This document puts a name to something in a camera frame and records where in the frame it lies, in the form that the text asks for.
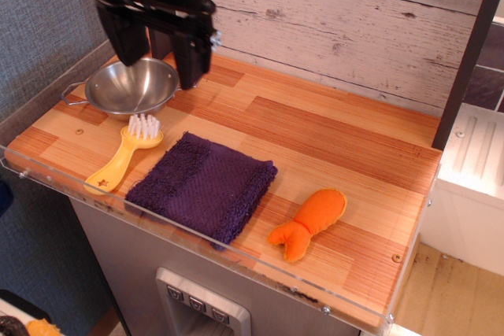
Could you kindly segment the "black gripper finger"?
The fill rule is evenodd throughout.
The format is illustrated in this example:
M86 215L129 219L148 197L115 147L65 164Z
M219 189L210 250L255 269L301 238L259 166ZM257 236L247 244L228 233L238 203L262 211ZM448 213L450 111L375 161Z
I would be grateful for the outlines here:
M129 9L96 5L103 29L119 60L132 66L150 51L146 29L139 24Z
M190 90L209 71L211 42L206 37L176 33L172 37L172 46L180 87L183 90Z

